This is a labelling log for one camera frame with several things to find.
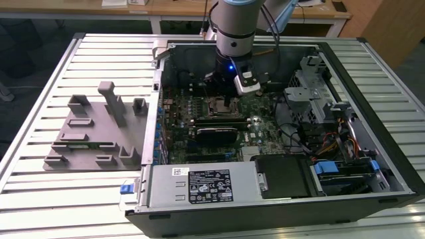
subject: cable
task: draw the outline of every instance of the cable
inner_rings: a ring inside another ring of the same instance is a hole
[[[215,29],[215,23],[214,23],[214,20],[212,20],[212,12],[214,12],[214,9],[215,7],[219,5],[219,1],[215,3],[215,5],[212,5],[211,7],[211,10],[208,12],[208,21],[210,21],[210,24],[211,24],[211,28]]]
[[[278,28],[276,20],[275,20],[272,14],[271,14],[271,12],[270,12],[270,10],[268,10],[268,8],[267,8],[267,6],[266,6],[264,4],[263,4],[263,8],[264,8],[264,10],[266,10],[268,16],[271,17],[271,19],[272,19],[272,21],[274,21],[275,28],[276,28],[276,38],[278,38],[278,42],[280,42],[280,35],[279,35],[279,28]]]
[[[266,21],[267,21],[268,27],[270,27],[271,30],[272,30],[272,36],[274,36],[275,44],[276,44],[278,60],[276,60],[276,69],[275,69],[275,72],[274,72],[274,75],[275,75],[275,74],[278,73],[279,67],[280,67],[280,48],[279,48],[280,35],[279,35],[279,28],[278,28],[278,24],[276,24],[275,18],[274,18],[274,16],[272,16],[270,10],[267,9],[267,6],[263,5],[263,7],[262,7],[260,10],[262,10],[262,14],[263,14],[263,16],[264,16],[264,19],[266,19]],[[267,15],[266,15],[266,12],[268,13],[268,15],[270,15],[270,17],[271,17],[271,19],[272,19],[272,21],[274,21],[275,28],[276,28],[276,33],[275,33],[274,26],[272,26],[272,24],[271,24],[271,21],[270,21]]]
[[[306,15],[304,15],[304,7],[298,3],[299,7],[302,8],[303,11],[303,24],[306,23]]]
[[[203,26],[202,26],[203,36],[204,36],[204,29],[206,29],[207,6],[208,6],[208,0],[206,0],[204,18],[203,18]]]

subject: blue release tab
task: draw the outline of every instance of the blue release tab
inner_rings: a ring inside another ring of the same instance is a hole
[[[322,174],[324,172],[324,170],[322,170],[320,164],[315,164],[315,171],[316,174]]]
[[[124,184],[120,187],[120,194],[134,194],[135,193],[135,184]]]
[[[380,165],[379,165],[379,162],[376,160],[371,161],[371,165],[372,165],[374,171],[379,171],[380,170]]]
[[[323,161],[316,163],[315,171],[316,171],[316,174],[340,172],[338,168],[338,164],[334,161]]]
[[[224,1],[231,5],[243,6],[243,5],[252,4],[258,0],[224,0]]]

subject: white sticker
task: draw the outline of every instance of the white sticker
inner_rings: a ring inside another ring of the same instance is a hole
[[[174,168],[174,176],[188,176],[190,168]]]
[[[147,11],[128,11],[132,14],[148,14]]]

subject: motherboard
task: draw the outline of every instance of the motherboard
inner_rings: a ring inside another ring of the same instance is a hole
[[[168,164],[238,162],[244,154],[283,154],[272,114],[274,93],[235,98],[195,96],[191,89],[164,89]]]

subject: black plastic part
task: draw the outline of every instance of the black plastic part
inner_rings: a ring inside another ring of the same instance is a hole
[[[211,155],[188,155],[187,162],[200,163],[200,162],[226,162],[226,154],[211,154]]]
[[[262,192],[264,199],[319,196],[307,156],[256,155],[251,160],[256,162],[258,172],[266,176],[268,190]]]
[[[199,128],[196,142],[206,146],[227,145],[236,142],[236,128]]]
[[[360,43],[368,43],[368,40],[364,37],[356,37]]]
[[[171,214],[154,214],[150,215],[151,220],[162,220],[162,219],[170,219],[172,217]]]
[[[86,33],[84,32],[76,32],[75,34],[74,34],[74,39],[83,39],[86,37]]]
[[[196,119],[195,126],[198,128],[203,127],[232,127],[242,131],[248,130],[250,123],[246,118],[239,119]]]
[[[347,12],[346,5],[344,5],[344,3],[342,1],[332,1],[332,4],[334,4],[334,7],[335,7],[336,11]]]
[[[166,234],[162,236],[162,238],[178,238],[179,234]]]

